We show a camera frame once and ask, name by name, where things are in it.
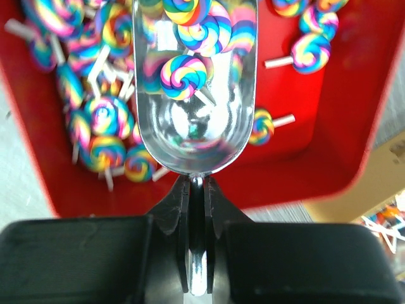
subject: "gray floor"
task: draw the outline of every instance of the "gray floor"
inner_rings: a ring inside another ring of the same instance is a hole
[[[393,83],[391,94],[375,146],[405,129],[405,58]],[[16,125],[7,119],[9,106],[0,83],[0,230],[10,222],[22,219],[51,217],[28,155],[18,135]],[[311,219],[300,204],[246,210],[248,216],[262,222],[310,222]],[[209,296],[191,298],[186,303],[211,303]]]

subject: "red tray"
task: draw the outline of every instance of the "red tray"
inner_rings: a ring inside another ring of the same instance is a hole
[[[176,178],[156,183],[103,181],[71,164],[61,103],[53,74],[38,72],[25,42],[4,32],[9,18],[23,20],[16,0],[0,11],[0,64],[13,116],[50,206],[60,217],[141,214],[156,204]],[[350,0],[338,12],[340,28],[325,69],[300,75],[291,66],[265,70],[300,33],[297,18],[278,16],[259,3],[256,104],[275,117],[297,121],[276,129],[265,146],[248,146],[231,166],[215,174],[239,208],[326,196],[359,176],[382,112],[404,38],[404,0]]]

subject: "silver scoop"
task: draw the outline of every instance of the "silver scoop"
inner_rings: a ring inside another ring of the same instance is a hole
[[[220,1],[224,7],[233,1]],[[245,1],[256,9],[257,2]],[[201,89],[210,101],[204,103],[195,95],[184,101],[175,101],[164,94],[147,94],[143,82],[143,66],[148,53],[178,51],[187,54],[185,46],[173,31],[176,26],[163,13],[154,19],[155,32],[149,43],[142,29],[142,10],[138,0],[133,7],[133,35],[136,81],[136,105],[140,135],[148,152],[162,166],[190,177],[192,188],[201,188],[203,179],[231,164],[245,148],[251,134],[254,115],[257,66],[256,43],[242,57],[240,80],[232,79],[231,66],[235,51],[211,57],[213,77]],[[190,283],[192,294],[200,295],[206,287],[206,258],[204,251],[191,248]]]

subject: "cardboard box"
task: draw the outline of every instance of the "cardboard box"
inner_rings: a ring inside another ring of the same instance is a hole
[[[304,201],[315,222],[355,222],[375,213],[405,189],[405,131],[371,152],[363,175],[329,199]]]

